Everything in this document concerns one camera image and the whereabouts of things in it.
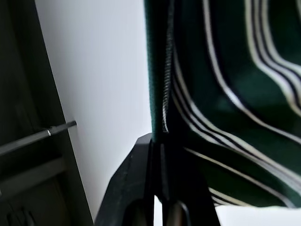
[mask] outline white floor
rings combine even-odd
[[[219,206],[221,226],[300,226],[301,209]],[[162,205],[155,197],[154,226],[162,226]]]

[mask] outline metal rod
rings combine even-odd
[[[0,157],[2,155],[5,155],[9,152],[12,152],[16,149],[19,149],[21,147],[24,147],[26,145],[30,145],[34,142],[37,142],[39,140],[45,139],[47,137],[50,137],[52,135],[55,135],[57,133],[60,133],[66,129],[68,129],[69,127],[75,126],[76,125],[76,121],[71,121],[68,122],[66,124],[63,125],[59,125],[59,126],[53,126],[49,129],[43,130],[41,132],[29,135],[27,137],[21,138],[19,140],[10,142],[8,144],[5,144],[3,146],[0,146]]]

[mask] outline white wall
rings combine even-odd
[[[107,183],[151,131],[143,0],[36,0],[71,142],[95,218]]]

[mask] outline green striped fabric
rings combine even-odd
[[[176,0],[171,29],[151,2],[154,139],[166,128],[199,159],[216,205],[301,207],[301,1]]]

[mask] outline white stripe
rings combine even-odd
[[[214,203],[214,206],[219,206],[219,205],[226,205],[226,206],[234,206],[234,204],[231,204],[229,202],[225,202],[223,200],[220,200],[214,196],[211,196],[212,200],[216,203]]]
[[[175,71],[176,71],[176,76],[178,78],[178,81],[180,83],[180,86],[184,92],[184,97],[186,98],[186,100],[188,101],[188,103],[190,103],[190,106],[193,110],[193,112],[199,117],[199,119],[206,124],[211,130],[213,130],[212,133],[214,133],[214,131],[216,132],[220,132],[221,134],[232,138],[233,140],[235,140],[236,143],[238,143],[239,145],[241,145],[242,147],[244,147],[246,150],[248,150],[249,152],[251,152],[252,154],[254,154],[255,156],[257,156],[260,159],[257,159],[256,157],[246,153],[244,150],[238,148],[238,147],[234,147],[234,150],[237,151],[238,153],[244,155],[245,157],[247,157],[248,159],[252,160],[253,162],[255,162],[256,164],[258,164],[259,166],[263,167],[265,170],[267,170],[268,172],[270,172],[272,175],[276,176],[277,178],[279,178],[280,180],[284,181],[286,184],[288,184],[288,186],[290,186],[292,189],[296,190],[297,192],[301,193],[301,178],[295,174],[294,172],[290,171],[289,169],[283,167],[282,165],[278,164],[277,162],[273,161],[272,159],[268,158],[267,156],[265,156],[264,154],[262,154],[261,152],[259,152],[257,149],[255,149],[253,146],[249,145],[247,142],[243,141],[242,139],[238,138],[235,135],[232,135],[228,132],[225,132],[217,127],[215,127],[207,118],[204,117],[204,115],[200,112],[200,110],[196,107],[196,105],[194,104],[194,102],[192,101],[189,93],[188,93],[188,89],[186,87],[185,81],[183,79],[182,76],[182,72],[180,69],[180,65],[178,62],[178,57],[177,57],[177,52],[176,49],[174,49],[174,65],[175,65]],[[197,134],[199,134],[201,137],[206,137],[205,139],[209,142],[218,144],[223,146],[222,144],[220,144],[219,142],[217,142],[215,139],[212,139],[211,137],[209,137],[208,135],[204,134],[203,132],[199,131],[194,125],[192,125],[189,121],[189,119],[186,118],[186,116],[183,114],[182,109],[180,104],[178,103],[178,101],[175,98],[175,95],[173,93],[173,99],[175,102],[175,105],[178,109],[178,111],[180,112],[181,116],[183,117],[184,121],[189,125],[189,127],[196,132]]]
[[[214,66],[214,73],[216,75],[216,78],[221,86],[221,88],[224,90],[225,94],[229,97],[229,99],[235,104],[235,106],[237,108],[239,108],[242,112],[244,112],[250,119],[252,119],[254,122],[256,122],[257,124],[270,129],[284,137],[287,137],[299,144],[301,144],[301,139],[297,136],[294,136],[288,132],[285,132],[283,130],[277,129],[273,126],[270,126],[268,124],[266,124],[265,122],[263,122],[262,120],[260,120],[259,118],[257,118],[251,111],[249,111],[239,100],[239,98],[232,92],[232,90],[228,87],[228,85],[226,84],[222,73],[220,71],[220,68],[218,66],[217,63],[217,59],[216,59],[216,55],[215,55],[215,50],[214,50],[214,46],[213,46],[213,40],[212,40],[212,35],[211,35],[211,25],[210,25],[210,12],[209,12],[209,3],[207,2],[207,0],[203,1],[204,3],[204,8],[205,8],[205,24],[206,24],[206,34],[207,34],[207,42],[208,42],[208,47],[209,47],[209,53],[210,53],[210,57],[212,60],[212,64]]]
[[[298,10],[298,13],[299,13],[299,18],[301,20],[301,0],[296,0],[296,4],[297,4],[297,10]]]
[[[177,62],[177,59],[175,60],[175,65],[176,65],[176,69],[179,69],[179,64]],[[174,101],[177,105],[178,110],[181,110],[181,107],[179,105],[179,103],[177,102],[176,98],[174,97]],[[190,127],[193,127],[193,131],[199,133],[200,131],[194,127],[193,125],[191,125],[191,123],[189,122],[189,120],[184,117],[184,120],[186,121],[186,123],[188,123],[190,125]],[[214,140],[213,143],[217,143],[217,141],[215,139],[212,139],[211,137],[208,138],[208,136],[206,135],[206,140]],[[261,152],[259,152],[258,150],[256,150],[254,147],[252,147],[251,145],[249,145],[248,143],[242,141],[240,138],[231,135],[231,138],[233,138],[234,140],[238,140],[240,142],[238,142],[241,146],[243,146],[246,150],[250,151],[252,154],[254,154],[256,157],[260,158],[257,159],[256,157],[244,152],[243,150],[236,148],[235,150],[241,154],[243,154],[244,156],[246,156],[248,159],[254,161],[256,164],[260,165],[261,167],[263,167],[264,169],[266,169],[267,171],[269,171],[271,174],[273,174],[274,176],[276,176],[277,178],[281,179],[282,181],[284,181],[288,186],[290,186],[292,189],[294,189],[295,191],[297,191],[298,193],[301,194],[301,178],[299,177],[299,175],[297,175],[296,173],[292,172],[291,170],[285,168],[284,166],[278,164],[277,162],[273,161],[272,159],[270,159],[269,157],[265,156],[264,154],[262,154]]]
[[[236,169],[233,169],[233,168],[231,168],[231,167],[229,167],[229,166],[227,166],[227,165],[225,165],[225,164],[223,164],[223,163],[221,163],[221,162],[219,162],[219,161],[217,161],[215,159],[212,159],[212,158],[210,158],[208,156],[200,154],[200,153],[198,153],[196,151],[193,151],[193,150],[191,150],[189,148],[185,147],[184,149],[186,151],[188,151],[188,152],[190,152],[190,153],[192,153],[192,154],[194,154],[194,155],[202,158],[202,159],[205,159],[205,160],[210,161],[210,162],[212,162],[212,163],[214,163],[216,165],[219,165],[220,167],[223,167],[224,169],[227,169],[227,170],[231,171],[232,173],[235,173],[235,174],[239,175],[240,177],[242,177],[242,178],[244,178],[244,179],[252,182],[253,184],[257,185],[258,187],[262,188],[263,190],[265,190],[265,191],[269,192],[270,194],[272,194],[273,196],[277,197],[287,207],[289,207],[289,208],[294,208],[295,207],[295,205],[287,197],[285,197],[284,195],[282,195],[279,192],[275,191],[274,189],[266,186],[265,184],[259,182],[258,180],[255,180],[254,178],[252,178],[252,177],[250,177],[250,176],[248,176],[248,175],[246,175],[246,174],[244,174],[242,172],[239,172]]]
[[[207,134],[199,131],[188,119],[187,117],[185,116],[185,114],[183,113],[180,105],[179,105],[179,102],[178,100],[176,99],[175,97],[175,94],[172,92],[172,97],[173,97],[173,100],[174,100],[174,104],[176,106],[176,108],[178,109],[180,115],[182,116],[183,120],[186,122],[186,124],[190,127],[190,129],[192,131],[194,131],[196,134],[198,134],[200,137],[202,137],[203,139],[205,139],[206,141],[208,142],[211,142],[213,144],[216,144],[216,145],[220,145],[220,146],[223,146],[225,147],[224,145],[220,144],[218,141],[216,141],[215,139],[213,139],[212,137],[208,136]]]
[[[255,49],[257,55],[261,55],[262,58],[266,61],[266,65],[268,67],[270,67],[271,69],[274,69],[274,70],[278,70],[292,83],[292,85],[296,89],[297,95],[298,95],[299,100],[300,100],[300,98],[301,98],[301,83],[300,83],[300,80],[298,79],[298,77],[296,77],[295,74],[293,74],[291,71],[287,70],[283,66],[280,66],[280,65],[276,64],[269,57],[268,53],[266,52],[266,49],[264,48],[262,33],[261,33],[261,30],[260,30],[261,23],[260,23],[260,11],[259,11],[259,1],[258,0],[254,0],[254,20],[255,20],[255,31],[253,31],[253,32],[256,35],[256,39],[257,39],[257,42],[258,42],[258,48],[259,48],[259,53],[257,52],[257,49]],[[275,75],[277,75],[277,77],[282,77],[277,72],[275,72]],[[291,95],[293,96],[293,99],[294,99],[293,104],[295,105],[295,108],[298,109],[298,115],[301,115],[300,108],[296,105],[297,100],[296,100],[295,96],[293,95],[293,90],[292,89],[291,89]]]
[[[268,0],[262,1],[262,8],[261,8],[261,17],[262,17],[262,28],[263,28],[263,36],[266,41],[267,47],[269,49],[269,53],[273,57],[273,59],[282,66],[289,68],[297,73],[299,77],[301,77],[301,66],[291,63],[285,59],[283,59],[276,50],[274,41],[272,39],[271,31],[269,28],[269,9],[268,9]]]
[[[295,105],[295,99],[293,96],[293,91],[289,83],[278,73],[271,70],[268,66],[266,66],[261,59],[256,50],[255,41],[253,39],[253,27],[252,27],[252,13],[251,13],[251,1],[245,0],[246,3],[246,31],[247,31],[247,40],[249,45],[250,54],[252,60],[255,65],[264,72],[267,76],[269,76],[281,89],[284,94],[286,101],[288,102],[290,108],[299,116],[301,116],[301,112],[298,107]]]
[[[188,114],[189,118],[195,123],[197,124],[202,130],[210,133],[212,136],[220,139],[222,142],[224,142],[226,145],[228,145],[229,147],[233,148],[233,149],[237,149],[237,147],[235,145],[233,145],[232,142],[230,142],[228,139],[226,139],[225,137],[217,134],[217,133],[214,133],[212,132],[211,130],[207,129],[206,127],[204,127],[204,125],[191,113],[191,111],[188,109],[184,99],[183,99],[183,96],[181,95],[181,92],[179,90],[179,87],[178,85],[176,84],[176,82],[174,81],[174,89],[175,89],[175,92],[181,102],[181,106],[184,108],[185,112]]]
[[[223,194],[223,193],[221,193],[221,192],[218,192],[218,191],[214,190],[213,188],[209,188],[209,191],[210,191],[212,194],[215,194],[216,196],[219,196],[219,197],[223,198],[224,200],[227,200],[227,201],[229,201],[229,202],[231,202],[231,203],[233,203],[233,204],[235,204],[235,205],[237,205],[237,206],[251,206],[251,205],[248,204],[248,203],[245,203],[245,202],[240,201],[240,200],[238,200],[238,199],[235,199],[235,198],[233,198],[233,197],[231,197],[231,196],[228,196],[228,195],[226,195],[226,194]]]
[[[298,141],[298,143],[301,144],[301,139],[291,135],[287,132],[284,132],[282,130],[276,129],[261,120],[259,120],[255,115],[253,115],[239,100],[239,98],[232,92],[232,90],[227,86],[226,82],[223,79],[222,73],[220,71],[217,58],[215,55],[215,49],[213,45],[213,39],[212,39],[212,33],[211,33],[211,24],[210,24],[210,9],[209,9],[209,2],[208,0],[203,0],[203,6],[204,6],[204,19],[205,19],[205,29],[206,29],[206,37],[207,37],[207,43],[208,43],[208,49],[209,49],[209,55],[213,64],[214,73],[217,77],[217,80],[224,90],[224,92],[227,94],[227,96],[232,100],[232,102],[245,114],[247,114],[251,119],[253,119],[258,124],[275,131],[279,134],[282,134],[286,137],[291,138],[292,140]],[[272,173],[274,176],[278,177],[282,181],[284,181],[288,186],[290,186],[293,190],[295,190],[297,193],[301,194],[301,177],[297,175],[296,173],[292,172],[291,170],[285,168],[284,166],[278,164],[277,162],[273,161],[272,159],[268,158],[255,148],[247,149],[251,153],[253,153],[255,156],[260,158],[261,160],[256,160],[255,162],[262,167],[264,167],[266,170],[268,170],[270,173]]]

